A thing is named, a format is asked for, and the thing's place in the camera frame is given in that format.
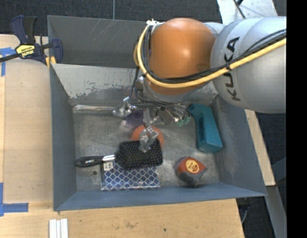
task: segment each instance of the bin floor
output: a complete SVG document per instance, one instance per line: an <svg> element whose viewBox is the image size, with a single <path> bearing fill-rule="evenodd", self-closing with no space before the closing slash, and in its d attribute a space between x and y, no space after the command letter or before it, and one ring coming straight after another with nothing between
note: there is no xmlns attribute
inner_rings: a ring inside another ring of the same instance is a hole
<svg viewBox="0 0 307 238"><path fill-rule="evenodd" d="M75 112L75 157L91 155L111 155L116 153L119 144L131 138L133 128L125 125L124 121L112 115L111 112ZM175 172L175 165L182 157L196 158L207 167L201 177L200 184L219 182L215 163L215 154L204 153L196 147L196 125L194 118L181 127L177 124L155 124L164 136L162 148L163 164L157 168L160 186L185 185ZM76 168L77 190L100 190L100 165L89 168Z"/></svg>

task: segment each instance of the orange ball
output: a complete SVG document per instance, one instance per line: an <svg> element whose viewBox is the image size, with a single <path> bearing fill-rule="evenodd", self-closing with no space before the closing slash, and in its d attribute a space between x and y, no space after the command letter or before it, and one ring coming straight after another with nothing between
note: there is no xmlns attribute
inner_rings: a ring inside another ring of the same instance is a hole
<svg viewBox="0 0 307 238"><path fill-rule="evenodd" d="M164 144L164 137L162 135L162 132L155 126L151 126L154 131L159 133L158 135L158 140L160 141L161 148L163 147ZM145 129L144 125L138 126L132 133L131 139L132 140L139 140L140 139L140 133Z"/></svg>

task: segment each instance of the wooden table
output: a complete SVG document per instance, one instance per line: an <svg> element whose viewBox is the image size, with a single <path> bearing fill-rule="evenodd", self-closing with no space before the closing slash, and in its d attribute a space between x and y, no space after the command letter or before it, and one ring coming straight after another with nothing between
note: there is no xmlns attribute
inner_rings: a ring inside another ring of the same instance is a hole
<svg viewBox="0 0 307 238"><path fill-rule="evenodd" d="M15 36L0 35L0 48L14 48L17 44ZM6 213L0 217L0 238L46 238L49 220L63 218L68 219L71 238L245 237L235 199L53 211L47 75L48 68L43 64L19 58L7 62L6 76L0 75L0 182L4 182L3 202L29 203L26 213ZM246 114L265 184L274 185L257 119L254 112L247 111Z"/></svg>

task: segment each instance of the black floor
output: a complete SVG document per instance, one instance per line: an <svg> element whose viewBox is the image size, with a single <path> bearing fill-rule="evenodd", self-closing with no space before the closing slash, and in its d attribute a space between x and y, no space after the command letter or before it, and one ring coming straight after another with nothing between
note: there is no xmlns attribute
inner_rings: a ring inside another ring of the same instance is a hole
<svg viewBox="0 0 307 238"><path fill-rule="evenodd" d="M273 1L278 15L287 16L286 0ZM18 15L37 16L34 34L43 36L47 36L47 15L138 21L190 17L204 22L221 22L216 0L0 0L0 33L10 34L10 22ZM286 115L257 115L273 165L286 156ZM279 182L278 187L286 210L286 180ZM273 238L264 198L251 198L249 202L245 237Z"/></svg>

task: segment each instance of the blue tape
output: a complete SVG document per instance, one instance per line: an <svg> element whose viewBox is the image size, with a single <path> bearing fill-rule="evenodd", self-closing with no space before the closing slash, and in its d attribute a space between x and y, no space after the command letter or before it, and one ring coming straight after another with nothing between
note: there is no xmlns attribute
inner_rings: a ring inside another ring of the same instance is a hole
<svg viewBox="0 0 307 238"><path fill-rule="evenodd" d="M15 53L16 53L15 50L12 49L11 47L0 49L0 55L2 55L2 57L13 55ZM3 77L4 75L5 75L5 62L3 62L1 65L1 77Z"/></svg>
<svg viewBox="0 0 307 238"><path fill-rule="evenodd" d="M28 212L29 203L3 204L3 182L0 183L0 217L5 213Z"/></svg>

